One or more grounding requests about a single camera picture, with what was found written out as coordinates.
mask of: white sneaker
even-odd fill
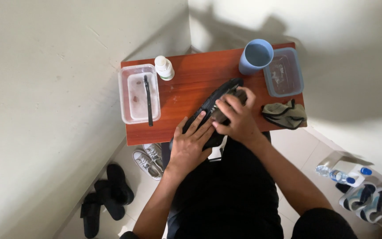
[[[162,161],[162,148],[159,144],[143,144],[145,152],[150,156],[150,159],[154,164],[161,170],[163,170],[163,161]]]
[[[135,163],[150,177],[152,177],[154,180],[161,180],[162,179],[162,171],[152,162],[150,157],[142,151],[142,150],[136,150],[132,154],[132,158],[134,159]]]

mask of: orange wooden table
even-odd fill
[[[295,44],[292,42],[273,45],[274,49],[285,47],[295,48]],[[251,76],[244,76],[238,71],[238,62],[243,50],[234,49],[167,57],[172,62],[175,76],[170,81],[164,81],[157,76],[161,117],[154,122],[152,127],[148,126],[148,123],[126,125],[127,144],[140,145],[170,141],[176,126],[185,116],[193,115],[214,90],[235,77],[242,78],[244,86],[257,95],[252,114],[260,131],[281,129],[267,122],[260,115],[260,107],[276,102],[287,103],[293,98],[297,104],[304,106],[303,94],[283,98],[270,96],[263,71]],[[120,66],[141,64],[154,64],[154,59],[122,62]]]

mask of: clear plastic container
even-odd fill
[[[270,96],[285,97],[303,92],[303,77],[295,49],[274,50],[272,62],[263,72]]]
[[[153,121],[160,118],[160,98],[156,69],[151,64],[121,68],[119,77],[120,106],[122,120],[126,124],[148,122],[147,92],[144,75],[150,86],[151,113]]]

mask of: cleaning cloth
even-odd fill
[[[262,106],[262,116],[281,128],[297,129],[301,123],[307,121],[304,107],[295,104],[294,99],[287,104],[274,103]]]

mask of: black shoe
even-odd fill
[[[226,83],[222,84],[218,89],[216,89],[207,99],[206,101],[200,106],[200,108],[194,113],[193,116],[191,116],[187,122],[185,123],[182,133],[186,133],[188,128],[191,126],[191,124],[194,122],[194,120],[197,118],[197,116],[201,113],[201,111],[206,111],[206,115],[204,116],[203,120],[201,121],[198,128],[200,128],[212,115],[211,110],[215,106],[215,102],[217,99],[219,99],[222,95],[225,95],[226,93],[233,91],[236,89],[237,86],[243,86],[243,79],[241,78],[233,78],[228,80]],[[223,122],[224,125],[229,125],[230,121],[226,120]],[[203,150],[207,148],[213,148],[217,147],[220,144],[222,144],[224,135],[217,133],[216,131],[210,136],[209,140],[204,144]],[[172,144],[173,144],[173,138],[170,140],[169,149],[172,150]]]
[[[96,193],[88,194],[81,207],[81,218],[84,219],[84,232],[86,238],[94,238],[100,229],[101,202]]]
[[[116,221],[125,216],[123,202],[118,202],[113,195],[111,185],[107,180],[99,180],[94,184],[98,199],[104,204],[112,218]]]
[[[107,166],[107,178],[112,189],[112,196],[122,205],[129,205],[134,200],[134,193],[126,184],[125,172],[117,164]]]

